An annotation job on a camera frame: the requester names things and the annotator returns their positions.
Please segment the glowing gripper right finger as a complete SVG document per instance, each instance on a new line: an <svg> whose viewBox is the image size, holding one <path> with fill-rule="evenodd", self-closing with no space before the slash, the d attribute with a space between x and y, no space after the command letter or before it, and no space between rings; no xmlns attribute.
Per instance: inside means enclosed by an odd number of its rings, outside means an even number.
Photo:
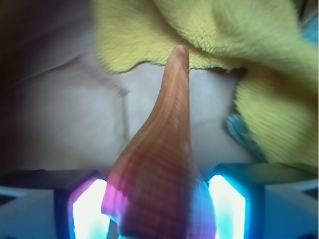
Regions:
<svg viewBox="0 0 319 239"><path fill-rule="evenodd" d="M316 239L319 171L304 163L221 163L208 182L218 239Z"/></svg>

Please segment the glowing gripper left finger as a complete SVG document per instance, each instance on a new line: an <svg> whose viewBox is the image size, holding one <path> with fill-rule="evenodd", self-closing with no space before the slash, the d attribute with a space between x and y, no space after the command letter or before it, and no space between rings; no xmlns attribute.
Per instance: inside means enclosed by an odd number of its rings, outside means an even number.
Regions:
<svg viewBox="0 0 319 239"><path fill-rule="evenodd" d="M2 239L106 239L107 182L96 170L23 170L0 177Z"/></svg>

